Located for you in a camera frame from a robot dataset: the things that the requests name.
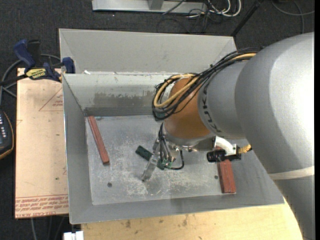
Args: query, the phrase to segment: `black device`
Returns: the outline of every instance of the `black device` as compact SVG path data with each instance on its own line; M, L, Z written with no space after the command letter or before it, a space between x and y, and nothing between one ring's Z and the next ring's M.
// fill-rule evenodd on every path
M14 149L14 131L7 114L0 108L0 159Z

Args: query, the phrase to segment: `green object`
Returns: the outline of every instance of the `green object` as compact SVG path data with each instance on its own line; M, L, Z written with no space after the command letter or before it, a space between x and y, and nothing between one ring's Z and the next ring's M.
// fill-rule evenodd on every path
M144 158L145 160L149 161L150 158L152 157L152 153L149 152L147 149L145 149L143 146L138 146L138 148L135 151L139 156ZM158 160L158 163L156 164L156 167L158 167L160 170L164 170L165 167L163 166L162 162L160 159Z

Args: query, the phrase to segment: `label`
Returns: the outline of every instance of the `label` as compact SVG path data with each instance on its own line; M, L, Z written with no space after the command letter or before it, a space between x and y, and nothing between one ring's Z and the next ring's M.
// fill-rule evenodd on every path
M68 214L68 195L16 197L14 211L16 219Z

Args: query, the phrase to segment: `wooden block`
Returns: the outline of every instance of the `wooden block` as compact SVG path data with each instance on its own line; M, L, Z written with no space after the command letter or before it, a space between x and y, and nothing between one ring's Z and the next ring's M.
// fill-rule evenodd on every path
M229 160L218 162L217 167L222 193L236 193L236 183L234 179L234 173L232 171L231 162Z
M98 148L101 160L103 164L109 164L110 160L109 160L109 155L108 152L106 150L104 141L101 137L98 125L97 125L97 121L96 118L93 115L88 116L88 121L90 124L90 128L96 143L96 146Z

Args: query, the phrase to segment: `yellow cable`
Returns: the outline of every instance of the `yellow cable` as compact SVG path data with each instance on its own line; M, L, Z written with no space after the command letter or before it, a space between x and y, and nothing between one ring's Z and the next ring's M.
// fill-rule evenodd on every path
M246 53L246 54L242 54L239 56L236 56L232 59L230 59L230 61L236 60L236 59L243 59L243 58L251 58L253 56L255 56L256 53L255 52L251 52L251 53ZM178 78L190 78L190 77L194 77L194 74L191 73L187 73L187 74L180 74L180 75L174 75L172 77L170 77L158 90L158 92L155 94L154 97L154 102L153 105L155 108L162 108L164 106L166 106L167 104L170 104L176 97L178 97L180 94L182 94L185 90L187 90L191 85L193 85L195 83L195 81L198 79L197 77L193 78L187 85L185 85L182 89L180 89L178 92L176 92L173 96L171 96L170 98L168 98L166 101L164 101L161 104L158 104L158 100L160 98L160 95L164 92L164 90L167 88L168 85L170 85L174 79L178 79Z
M182 79L182 78L190 78L190 77L194 77L194 74L180 74L180 75L174 75L172 77L170 77L158 90L158 92L155 94L154 97L154 102L153 105L156 108L162 108L165 105L169 104L172 100L174 100L176 97L178 97L181 93L183 93L186 89L188 89L191 85L193 85L193 83L198 79L197 77L195 77L194 79L192 79L187 85L185 85L182 89L180 89L177 93L175 93L173 96L171 96L170 98L168 98L166 101L164 101L161 104L158 104L158 100L160 98L160 95L163 93L163 91L166 89L166 87L171 84L171 82L174 79Z
M246 53L246 54L242 54L242 55L239 55L239 56L237 56L237 57L234 57L234 58L232 58L232 59L230 59L230 61L234 61L234 60L236 60L236 59L242 59L242 58L245 58L245 57L253 57L253 56L255 56L256 55L256 53L255 52L252 52L252 53Z
M250 149L251 149L251 145L248 144L246 146L243 146L243 147L239 148L238 153L239 154L244 154L244 153L247 153Z

